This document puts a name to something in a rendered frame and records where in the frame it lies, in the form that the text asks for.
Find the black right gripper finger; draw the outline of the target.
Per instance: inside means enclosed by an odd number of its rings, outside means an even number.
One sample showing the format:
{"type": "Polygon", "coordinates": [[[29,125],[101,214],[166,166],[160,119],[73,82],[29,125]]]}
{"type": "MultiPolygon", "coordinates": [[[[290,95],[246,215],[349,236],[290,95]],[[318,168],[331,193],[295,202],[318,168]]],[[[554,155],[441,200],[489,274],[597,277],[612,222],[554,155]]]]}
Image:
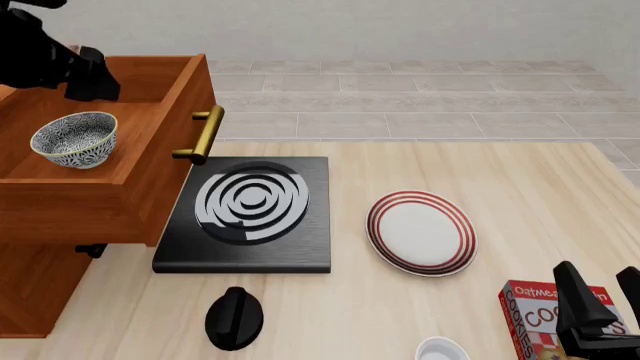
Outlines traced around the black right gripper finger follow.
{"type": "Polygon", "coordinates": [[[602,329],[618,320],[586,285],[569,261],[562,261],[553,269],[558,292],[557,335],[569,335],[571,330],[587,335],[603,335],[602,329]]]}
{"type": "Polygon", "coordinates": [[[616,275],[616,279],[640,326],[640,270],[628,266],[616,275]]]}

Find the wooden cabinet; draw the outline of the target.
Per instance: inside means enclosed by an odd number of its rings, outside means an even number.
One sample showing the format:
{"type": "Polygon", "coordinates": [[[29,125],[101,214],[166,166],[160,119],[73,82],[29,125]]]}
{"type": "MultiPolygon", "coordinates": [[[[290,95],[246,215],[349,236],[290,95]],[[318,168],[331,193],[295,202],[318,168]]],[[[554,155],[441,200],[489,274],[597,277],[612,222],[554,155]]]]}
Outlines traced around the wooden cabinet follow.
{"type": "Polygon", "coordinates": [[[47,93],[0,86],[0,338],[49,335],[91,262],[62,238],[70,186],[35,176],[50,165],[29,140],[61,114],[47,93]]]}

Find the round black stove knob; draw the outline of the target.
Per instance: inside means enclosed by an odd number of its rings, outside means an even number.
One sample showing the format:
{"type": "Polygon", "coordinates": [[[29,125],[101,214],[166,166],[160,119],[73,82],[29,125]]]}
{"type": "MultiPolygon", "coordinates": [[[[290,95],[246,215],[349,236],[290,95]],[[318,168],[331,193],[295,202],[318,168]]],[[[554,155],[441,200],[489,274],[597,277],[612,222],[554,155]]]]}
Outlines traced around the round black stove knob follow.
{"type": "Polygon", "coordinates": [[[259,300],[243,287],[229,287],[207,311],[205,332],[218,349],[236,351],[252,344],[263,324],[259,300]]]}

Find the black patterned bowl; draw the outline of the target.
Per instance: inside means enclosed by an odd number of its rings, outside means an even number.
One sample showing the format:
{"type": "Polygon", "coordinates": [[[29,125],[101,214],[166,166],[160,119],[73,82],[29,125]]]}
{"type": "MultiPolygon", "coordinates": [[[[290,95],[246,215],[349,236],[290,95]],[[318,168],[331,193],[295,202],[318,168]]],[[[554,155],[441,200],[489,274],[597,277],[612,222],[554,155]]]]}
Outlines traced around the black patterned bowl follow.
{"type": "Polygon", "coordinates": [[[74,113],[36,131],[30,147],[54,164],[86,170],[107,160],[116,146],[117,131],[118,121],[110,113],[74,113]]]}

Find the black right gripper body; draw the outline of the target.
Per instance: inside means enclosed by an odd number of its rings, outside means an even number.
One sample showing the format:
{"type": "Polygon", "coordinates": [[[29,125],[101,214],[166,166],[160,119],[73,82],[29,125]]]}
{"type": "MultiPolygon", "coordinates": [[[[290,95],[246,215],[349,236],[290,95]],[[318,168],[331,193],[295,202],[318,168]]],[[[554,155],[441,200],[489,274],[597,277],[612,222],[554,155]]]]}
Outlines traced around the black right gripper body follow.
{"type": "Polygon", "coordinates": [[[586,360],[640,360],[640,335],[611,335],[599,323],[563,328],[567,356],[586,360]]]}

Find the red cookies box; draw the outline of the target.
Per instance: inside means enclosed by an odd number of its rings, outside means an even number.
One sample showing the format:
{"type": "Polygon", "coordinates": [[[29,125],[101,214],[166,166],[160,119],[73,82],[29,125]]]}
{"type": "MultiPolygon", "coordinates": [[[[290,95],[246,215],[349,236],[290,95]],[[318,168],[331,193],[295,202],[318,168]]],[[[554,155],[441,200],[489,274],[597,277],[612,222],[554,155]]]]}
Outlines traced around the red cookies box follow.
{"type": "Polygon", "coordinates": [[[567,355],[556,334],[555,283],[509,280],[498,299],[518,360],[590,360],[567,355]]]}

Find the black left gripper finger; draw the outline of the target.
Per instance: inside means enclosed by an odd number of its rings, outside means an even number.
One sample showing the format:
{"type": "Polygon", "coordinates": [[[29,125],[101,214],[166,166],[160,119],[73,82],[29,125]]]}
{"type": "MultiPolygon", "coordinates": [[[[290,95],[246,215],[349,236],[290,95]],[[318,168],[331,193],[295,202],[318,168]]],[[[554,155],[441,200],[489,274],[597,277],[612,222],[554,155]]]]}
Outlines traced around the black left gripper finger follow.
{"type": "Polygon", "coordinates": [[[70,63],[71,73],[65,98],[74,101],[117,101],[120,83],[107,67],[103,53],[93,47],[72,46],[76,53],[70,63]]]}

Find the small white bowl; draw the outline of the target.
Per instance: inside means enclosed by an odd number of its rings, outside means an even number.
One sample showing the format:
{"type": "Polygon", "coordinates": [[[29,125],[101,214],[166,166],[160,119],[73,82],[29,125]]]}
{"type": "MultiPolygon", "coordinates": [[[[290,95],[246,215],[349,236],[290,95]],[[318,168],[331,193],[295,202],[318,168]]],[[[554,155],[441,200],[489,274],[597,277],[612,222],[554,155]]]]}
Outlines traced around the small white bowl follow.
{"type": "Polygon", "coordinates": [[[450,338],[434,336],[416,348],[414,360],[471,360],[468,353],[450,338]]]}

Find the wooden cabinet drawer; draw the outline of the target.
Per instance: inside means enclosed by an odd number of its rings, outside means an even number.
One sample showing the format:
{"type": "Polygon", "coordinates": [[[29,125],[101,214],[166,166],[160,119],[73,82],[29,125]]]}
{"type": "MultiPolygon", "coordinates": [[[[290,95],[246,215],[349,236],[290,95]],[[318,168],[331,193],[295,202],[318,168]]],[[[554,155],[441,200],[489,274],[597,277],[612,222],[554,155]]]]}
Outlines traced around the wooden cabinet drawer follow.
{"type": "Polygon", "coordinates": [[[205,56],[111,56],[117,101],[79,102],[62,89],[0,86],[0,243],[154,245],[205,127],[193,114],[215,105],[205,56]],[[73,113],[117,119],[116,146],[88,170],[62,167],[34,152],[31,137],[73,113]]]}

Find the flat black stove plate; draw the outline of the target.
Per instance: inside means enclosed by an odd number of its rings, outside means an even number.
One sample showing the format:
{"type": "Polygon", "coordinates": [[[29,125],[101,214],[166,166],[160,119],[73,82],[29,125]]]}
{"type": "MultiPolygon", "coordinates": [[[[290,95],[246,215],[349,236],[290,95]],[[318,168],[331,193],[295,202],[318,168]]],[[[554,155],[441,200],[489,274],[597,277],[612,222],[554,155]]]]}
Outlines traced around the flat black stove plate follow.
{"type": "Polygon", "coordinates": [[[331,272],[325,157],[211,157],[192,167],[152,269],[166,274],[331,272]]]}

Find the white plate with red rings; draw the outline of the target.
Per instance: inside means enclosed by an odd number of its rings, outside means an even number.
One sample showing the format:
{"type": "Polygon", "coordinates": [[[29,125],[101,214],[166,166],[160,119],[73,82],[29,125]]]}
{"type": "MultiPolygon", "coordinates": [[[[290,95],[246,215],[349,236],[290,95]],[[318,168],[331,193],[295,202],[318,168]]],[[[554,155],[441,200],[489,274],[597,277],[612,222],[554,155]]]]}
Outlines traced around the white plate with red rings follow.
{"type": "Polygon", "coordinates": [[[479,250],[470,218],[455,203],[428,191],[380,197],[367,212],[365,232],[387,263],[423,277],[462,272],[479,250]]]}

